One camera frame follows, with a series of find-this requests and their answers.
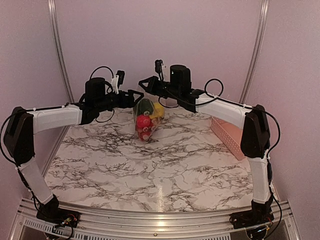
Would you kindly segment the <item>clear zip top bag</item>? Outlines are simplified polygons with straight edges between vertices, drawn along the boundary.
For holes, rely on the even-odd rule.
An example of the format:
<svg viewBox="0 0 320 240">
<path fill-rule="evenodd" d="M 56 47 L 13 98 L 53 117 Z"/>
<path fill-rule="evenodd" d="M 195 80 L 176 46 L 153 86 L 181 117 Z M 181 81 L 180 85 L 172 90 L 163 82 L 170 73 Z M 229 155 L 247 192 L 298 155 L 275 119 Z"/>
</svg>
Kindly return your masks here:
<svg viewBox="0 0 320 240">
<path fill-rule="evenodd" d="M 147 93 L 141 86 L 136 90 L 143 93 L 143 98 L 133 107 L 134 134 L 137 139 L 147 142 L 163 122 L 165 108 L 157 96 Z"/>
</svg>

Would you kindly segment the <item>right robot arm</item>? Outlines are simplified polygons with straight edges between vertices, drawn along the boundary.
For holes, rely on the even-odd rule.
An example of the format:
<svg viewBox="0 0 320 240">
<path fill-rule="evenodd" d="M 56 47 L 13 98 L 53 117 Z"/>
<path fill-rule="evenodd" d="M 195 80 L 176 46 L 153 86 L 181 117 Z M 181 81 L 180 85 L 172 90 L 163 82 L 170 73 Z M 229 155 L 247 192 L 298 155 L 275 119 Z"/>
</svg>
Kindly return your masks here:
<svg viewBox="0 0 320 240">
<path fill-rule="evenodd" d="M 241 220 L 258 224 L 271 212 L 274 194 L 271 189 L 272 167 L 269 161 L 270 128 L 269 113 L 262 105 L 249 106 L 240 104 L 220 95 L 208 93 L 206 89 L 194 89 L 191 71 L 184 65 L 170 67 L 169 81 L 164 80 L 162 68 L 155 67 L 157 76 L 139 81 L 145 92 L 160 97 L 176 100 L 177 104 L 192 113 L 207 114 L 242 130 L 240 149 L 249 161 L 253 183 L 251 210 L 232 215 L 234 222 Z"/>
</svg>

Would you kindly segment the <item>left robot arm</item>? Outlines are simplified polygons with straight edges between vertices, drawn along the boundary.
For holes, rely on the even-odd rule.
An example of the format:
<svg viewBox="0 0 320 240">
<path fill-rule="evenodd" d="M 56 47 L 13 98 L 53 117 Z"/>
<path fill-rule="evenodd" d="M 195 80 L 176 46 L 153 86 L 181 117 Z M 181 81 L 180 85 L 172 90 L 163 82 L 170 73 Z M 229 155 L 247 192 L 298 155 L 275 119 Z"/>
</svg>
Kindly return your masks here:
<svg viewBox="0 0 320 240">
<path fill-rule="evenodd" d="M 66 214 L 34 159 L 34 135 L 50 129 L 90 124 L 105 111 L 133 108 L 144 94 L 131 89 L 119 90 L 121 84 L 119 76 L 111 82 L 94 77 L 85 83 L 85 92 L 76 103 L 33 109 L 18 106 L 5 120 L 1 129 L 9 160 L 14 162 L 22 182 L 39 202 L 38 217 L 41 219 L 58 223 Z"/>
</svg>

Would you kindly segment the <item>green fake pepper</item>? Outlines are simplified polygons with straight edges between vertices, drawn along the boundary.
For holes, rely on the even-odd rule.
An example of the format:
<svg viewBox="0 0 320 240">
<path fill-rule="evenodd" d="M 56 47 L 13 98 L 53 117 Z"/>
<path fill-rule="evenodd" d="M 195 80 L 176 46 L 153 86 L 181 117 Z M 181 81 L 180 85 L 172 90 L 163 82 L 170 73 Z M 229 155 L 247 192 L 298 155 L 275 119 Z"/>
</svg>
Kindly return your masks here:
<svg viewBox="0 0 320 240">
<path fill-rule="evenodd" d="M 133 108 L 135 116 L 149 116 L 154 112 L 153 102 L 148 98 L 141 99 Z"/>
</svg>

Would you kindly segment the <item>red fake pepper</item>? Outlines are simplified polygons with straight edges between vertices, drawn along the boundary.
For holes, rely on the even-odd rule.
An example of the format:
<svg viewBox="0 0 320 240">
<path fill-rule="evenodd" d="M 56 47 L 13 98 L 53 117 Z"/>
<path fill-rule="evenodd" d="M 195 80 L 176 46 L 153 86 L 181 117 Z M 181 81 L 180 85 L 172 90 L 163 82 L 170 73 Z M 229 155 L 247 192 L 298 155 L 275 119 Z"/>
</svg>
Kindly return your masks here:
<svg viewBox="0 0 320 240">
<path fill-rule="evenodd" d="M 151 123 L 151 119 L 149 116 L 146 116 L 146 115 L 139 115 L 137 116 L 136 118 L 136 126 L 138 128 L 145 128 L 145 127 L 148 127 Z"/>
</svg>

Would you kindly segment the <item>yellow fake pepper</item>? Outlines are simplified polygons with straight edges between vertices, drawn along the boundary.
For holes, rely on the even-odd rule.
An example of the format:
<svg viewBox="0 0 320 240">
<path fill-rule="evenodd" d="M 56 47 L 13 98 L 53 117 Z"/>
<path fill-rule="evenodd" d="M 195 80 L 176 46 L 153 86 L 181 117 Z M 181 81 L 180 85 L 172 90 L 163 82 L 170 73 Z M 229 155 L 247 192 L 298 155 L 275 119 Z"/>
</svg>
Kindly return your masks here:
<svg viewBox="0 0 320 240">
<path fill-rule="evenodd" d="M 158 102 L 153 103 L 153 113 L 149 115 L 150 119 L 164 118 L 165 108 Z"/>
</svg>

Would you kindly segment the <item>pink plastic basket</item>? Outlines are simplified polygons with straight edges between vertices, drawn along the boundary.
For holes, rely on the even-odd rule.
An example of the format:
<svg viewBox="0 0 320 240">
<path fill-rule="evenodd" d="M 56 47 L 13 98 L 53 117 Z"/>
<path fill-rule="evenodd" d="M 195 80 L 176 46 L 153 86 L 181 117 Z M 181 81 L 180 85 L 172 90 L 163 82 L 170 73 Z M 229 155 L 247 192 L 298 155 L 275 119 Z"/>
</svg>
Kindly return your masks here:
<svg viewBox="0 0 320 240">
<path fill-rule="evenodd" d="M 217 117 L 211 118 L 210 128 L 238 161 L 246 158 L 241 150 L 242 129 Z"/>
</svg>

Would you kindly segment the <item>right aluminium frame post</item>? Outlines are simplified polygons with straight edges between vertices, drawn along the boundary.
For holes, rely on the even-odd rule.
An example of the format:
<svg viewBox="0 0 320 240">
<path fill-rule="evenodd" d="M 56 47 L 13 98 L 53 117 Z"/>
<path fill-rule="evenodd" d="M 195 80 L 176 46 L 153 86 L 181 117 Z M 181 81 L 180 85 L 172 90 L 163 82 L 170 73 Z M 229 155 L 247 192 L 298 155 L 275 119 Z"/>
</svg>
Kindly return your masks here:
<svg viewBox="0 0 320 240">
<path fill-rule="evenodd" d="M 260 7 L 260 13 L 258 18 L 258 25 L 257 25 L 257 31 L 256 31 L 256 37 L 254 41 L 252 56 L 250 59 L 248 71 L 246 74 L 245 82 L 242 88 L 242 92 L 240 95 L 239 103 L 244 104 L 248 98 L 250 87 L 253 83 L 254 74 L 256 65 L 260 56 L 264 35 L 266 31 L 266 24 L 267 24 L 267 18 L 268 18 L 268 12 L 269 12 L 269 0 L 262 0 L 261 1 L 261 7 Z"/>
</svg>

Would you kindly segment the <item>aluminium frame post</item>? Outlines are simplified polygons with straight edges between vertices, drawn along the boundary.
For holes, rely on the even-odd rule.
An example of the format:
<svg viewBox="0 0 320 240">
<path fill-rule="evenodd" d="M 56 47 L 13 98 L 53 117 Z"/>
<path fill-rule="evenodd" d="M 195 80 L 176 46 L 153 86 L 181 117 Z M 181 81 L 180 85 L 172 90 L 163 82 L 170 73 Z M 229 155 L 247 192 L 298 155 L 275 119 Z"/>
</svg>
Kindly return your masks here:
<svg viewBox="0 0 320 240">
<path fill-rule="evenodd" d="M 269 12 L 269 0 L 262 0 L 261 1 L 261 7 L 260 7 L 260 13 L 258 18 L 258 25 L 257 25 L 257 31 L 256 31 L 256 37 L 254 41 L 252 56 L 250 59 L 248 71 L 246 74 L 245 82 L 242 88 L 242 92 L 240 95 L 239 103 L 244 104 L 248 98 L 250 87 L 253 83 L 254 74 L 256 65 L 260 56 L 264 35 L 266 31 L 266 24 L 267 24 L 267 18 L 268 18 L 268 12 Z"/>
<path fill-rule="evenodd" d="M 51 22 L 51 28 L 52 28 L 52 34 L 53 34 L 53 40 L 55 44 L 55 51 L 58 59 L 58 65 L 62 76 L 63 85 L 65 88 L 65 92 L 68 98 L 69 102 L 74 102 L 74 95 L 72 92 L 68 71 L 64 59 L 63 54 L 63 48 L 62 48 L 62 42 L 60 38 L 60 32 L 59 32 L 59 24 L 58 24 L 58 16 L 57 16 L 57 9 L 56 9 L 56 1 L 55 0 L 48 0 L 48 12 Z"/>
</svg>

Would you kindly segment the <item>left aluminium frame post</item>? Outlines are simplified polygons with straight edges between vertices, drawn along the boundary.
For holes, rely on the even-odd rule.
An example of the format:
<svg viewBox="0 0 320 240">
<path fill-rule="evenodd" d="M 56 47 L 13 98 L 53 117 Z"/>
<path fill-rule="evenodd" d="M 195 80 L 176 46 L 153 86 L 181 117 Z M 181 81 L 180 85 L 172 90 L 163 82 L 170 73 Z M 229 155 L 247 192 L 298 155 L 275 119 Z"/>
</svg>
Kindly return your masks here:
<svg viewBox="0 0 320 240">
<path fill-rule="evenodd" d="M 58 16 L 57 16 L 57 9 L 56 9 L 56 1 L 55 0 L 48 0 L 48 12 L 51 22 L 51 28 L 52 28 L 52 34 L 53 34 L 53 40 L 55 44 L 55 51 L 58 59 L 58 65 L 62 76 L 63 85 L 65 88 L 65 92 L 68 98 L 69 102 L 74 102 L 74 95 L 72 92 L 68 71 L 64 59 L 63 54 L 63 48 L 62 48 L 62 42 L 60 38 L 60 32 L 59 32 L 59 24 L 58 24 Z"/>
</svg>

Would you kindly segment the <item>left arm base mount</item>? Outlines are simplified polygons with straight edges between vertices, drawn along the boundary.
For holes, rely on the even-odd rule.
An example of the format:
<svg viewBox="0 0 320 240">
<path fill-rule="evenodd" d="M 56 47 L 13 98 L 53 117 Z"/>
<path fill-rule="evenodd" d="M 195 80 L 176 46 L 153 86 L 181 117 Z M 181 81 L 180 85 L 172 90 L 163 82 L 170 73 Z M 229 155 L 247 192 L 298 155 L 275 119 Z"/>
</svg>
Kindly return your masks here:
<svg viewBox="0 0 320 240">
<path fill-rule="evenodd" d="M 41 213 L 38 211 L 36 218 L 56 225 L 62 224 L 64 220 L 70 218 L 71 221 L 69 225 L 76 228 L 80 219 L 80 213 L 78 211 L 58 208 L 57 213 L 54 213 L 53 216 L 49 216 L 48 213 Z"/>
</svg>

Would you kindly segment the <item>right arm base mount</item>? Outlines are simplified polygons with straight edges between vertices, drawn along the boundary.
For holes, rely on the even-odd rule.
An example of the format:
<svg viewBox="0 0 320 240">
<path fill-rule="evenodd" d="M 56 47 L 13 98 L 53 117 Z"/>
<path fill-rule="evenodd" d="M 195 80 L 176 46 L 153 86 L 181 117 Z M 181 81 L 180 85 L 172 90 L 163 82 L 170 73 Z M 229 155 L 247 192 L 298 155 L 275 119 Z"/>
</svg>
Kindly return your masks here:
<svg viewBox="0 0 320 240">
<path fill-rule="evenodd" d="M 234 212 L 230 215 L 229 221 L 234 229 L 241 229 L 272 222 L 274 220 L 273 212 L 267 212 L 265 215 L 255 215 L 253 210 Z"/>
</svg>

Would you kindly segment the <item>aluminium front rail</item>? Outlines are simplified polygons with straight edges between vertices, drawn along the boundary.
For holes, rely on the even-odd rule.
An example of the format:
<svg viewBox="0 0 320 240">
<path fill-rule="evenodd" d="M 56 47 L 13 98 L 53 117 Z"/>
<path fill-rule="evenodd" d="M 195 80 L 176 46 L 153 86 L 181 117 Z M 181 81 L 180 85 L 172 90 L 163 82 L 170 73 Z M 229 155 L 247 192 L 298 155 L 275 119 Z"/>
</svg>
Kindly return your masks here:
<svg viewBox="0 0 320 240">
<path fill-rule="evenodd" d="M 74 230 L 58 228 L 36 218 L 33 201 L 22 199 L 9 232 L 10 240 L 45 239 L 48 235 L 75 240 L 246 240 L 252 228 L 234 229 L 230 215 L 239 207 L 203 212 L 138 212 L 112 210 L 62 202 L 79 212 Z"/>
</svg>

